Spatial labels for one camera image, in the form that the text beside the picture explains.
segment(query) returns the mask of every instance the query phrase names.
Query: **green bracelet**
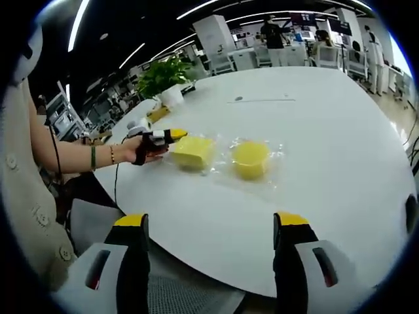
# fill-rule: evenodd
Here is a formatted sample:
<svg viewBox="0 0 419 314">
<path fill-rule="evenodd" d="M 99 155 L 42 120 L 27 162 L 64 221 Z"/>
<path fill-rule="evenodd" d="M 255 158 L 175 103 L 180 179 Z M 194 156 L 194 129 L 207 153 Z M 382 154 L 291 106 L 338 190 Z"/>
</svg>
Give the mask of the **green bracelet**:
<svg viewBox="0 0 419 314">
<path fill-rule="evenodd" d="M 96 169 L 96 146 L 91 146 L 91 147 L 92 147 L 92 157 L 91 157 L 90 165 L 92 169 L 95 170 Z"/>
</svg>

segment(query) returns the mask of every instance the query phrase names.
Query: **potted plant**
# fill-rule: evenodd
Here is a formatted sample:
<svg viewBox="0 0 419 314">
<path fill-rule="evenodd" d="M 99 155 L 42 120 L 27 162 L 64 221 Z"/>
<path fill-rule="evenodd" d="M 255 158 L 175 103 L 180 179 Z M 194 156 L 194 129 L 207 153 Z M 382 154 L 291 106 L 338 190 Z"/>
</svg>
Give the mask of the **potted plant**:
<svg viewBox="0 0 419 314">
<path fill-rule="evenodd" d="M 186 70 L 189 64 L 178 57 L 151 64 L 137 84 L 137 92 L 145 98 L 158 97 L 164 106 L 172 109 L 183 101 L 178 84 L 186 83 L 189 78 Z"/>
</svg>

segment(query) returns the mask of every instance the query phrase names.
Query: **hand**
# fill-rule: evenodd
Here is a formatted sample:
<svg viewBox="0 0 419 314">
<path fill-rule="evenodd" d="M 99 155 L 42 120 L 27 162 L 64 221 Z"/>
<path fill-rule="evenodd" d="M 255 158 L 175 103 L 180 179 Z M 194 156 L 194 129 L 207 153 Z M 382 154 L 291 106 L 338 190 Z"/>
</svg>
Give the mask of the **hand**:
<svg viewBox="0 0 419 314">
<path fill-rule="evenodd" d="M 120 145 L 123 151 L 124 161 L 131 162 L 131 163 L 135 162 L 135 160 L 137 159 L 136 150 L 140 146 L 141 143 L 142 143 L 142 136 L 138 135 L 131 139 L 126 139 L 123 142 L 123 144 Z M 164 154 L 168 150 L 169 150 L 169 146 L 165 145 L 164 147 L 162 147 L 161 150 L 157 152 L 148 152 L 145 158 L 145 163 L 155 162 L 156 160 L 162 159 L 163 156 L 160 156 L 160 155 Z"/>
</svg>

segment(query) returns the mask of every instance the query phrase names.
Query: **black ceiling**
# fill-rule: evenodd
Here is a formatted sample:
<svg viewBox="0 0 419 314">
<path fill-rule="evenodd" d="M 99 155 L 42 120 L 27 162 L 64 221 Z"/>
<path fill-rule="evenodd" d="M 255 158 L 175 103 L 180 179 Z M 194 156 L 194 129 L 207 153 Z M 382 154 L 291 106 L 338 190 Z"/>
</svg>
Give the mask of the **black ceiling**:
<svg viewBox="0 0 419 314">
<path fill-rule="evenodd" d="M 337 0 L 359 10 L 349 0 Z M 90 0 L 77 35 L 75 47 L 67 52 L 69 37 L 81 0 L 59 0 L 43 17 L 44 48 L 29 77 L 33 94 L 48 94 L 60 80 L 71 86 L 71 102 L 80 108 L 90 97 L 87 88 L 101 77 L 117 72 L 124 75 L 132 66 L 193 32 L 192 23 L 211 14 L 226 20 L 273 10 L 325 11 L 339 5 L 323 0 L 219 0 L 180 19 L 184 12 L 207 0 Z M 218 10 L 233 3 L 239 3 Z M 109 36 L 100 40 L 101 35 Z M 145 46 L 119 70 L 120 64 L 141 44 Z"/>
</svg>

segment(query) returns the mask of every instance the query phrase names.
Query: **round table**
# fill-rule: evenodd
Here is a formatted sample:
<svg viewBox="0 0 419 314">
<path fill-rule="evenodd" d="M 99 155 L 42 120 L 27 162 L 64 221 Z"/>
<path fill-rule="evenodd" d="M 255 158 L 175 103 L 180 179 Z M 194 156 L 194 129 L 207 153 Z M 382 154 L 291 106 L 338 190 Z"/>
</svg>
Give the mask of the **round table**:
<svg viewBox="0 0 419 314">
<path fill-rule="evenodd" d="M 120 142 L 141 110 L 114 127 L 111 142 Z M 278 202 L 164 162 L 120 165 L 120 208 L 148 213 L 150 237 L 190 267 L 276 296 L 273 214 L 288 211 L 344 252 L 362 283 L 372 287 L 390 271 L 407 238 L 404 202 L 415 194 L 414 179 L 389 120 L 344 73 L 277 67 L 206 78 L 182 108 L 153 126 L 166 128 L 284 147 Z M 115 166 L 95 175 L 113 198 Z"/>
</svg>

